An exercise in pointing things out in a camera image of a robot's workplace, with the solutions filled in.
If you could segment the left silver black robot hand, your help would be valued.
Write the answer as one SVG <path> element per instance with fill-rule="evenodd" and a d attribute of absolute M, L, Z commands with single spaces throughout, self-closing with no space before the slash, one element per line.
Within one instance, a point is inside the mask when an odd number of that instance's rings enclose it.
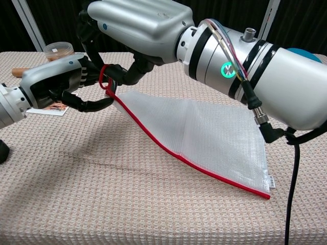
<path fill-rule="evenodd" d="M 100 69 L 83 54 L 69 55 L 23 72 L 19 102 L 28 109 L 43 109 L 61 102 L 80 112 L 97 112 L 112 105 L 107 97 L 98 101 L 83 101 L 73 92 L 96 83 Z"/>

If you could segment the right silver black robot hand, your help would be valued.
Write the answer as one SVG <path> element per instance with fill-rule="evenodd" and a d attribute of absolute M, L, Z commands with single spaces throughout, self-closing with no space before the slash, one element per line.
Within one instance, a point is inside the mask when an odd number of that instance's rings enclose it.
<path fill-rule="evenodd" d="M 101 33 L 133 53 L 129 69 L 104 71 L 119 85 L 135 85 L 154 66 L 177 62 L 181 35 L 194 25 L 192 9 L 176 1 L 88 1 L 83 7 L 77 36 L 97 69 L 104 66 L 94 45 Z"/>

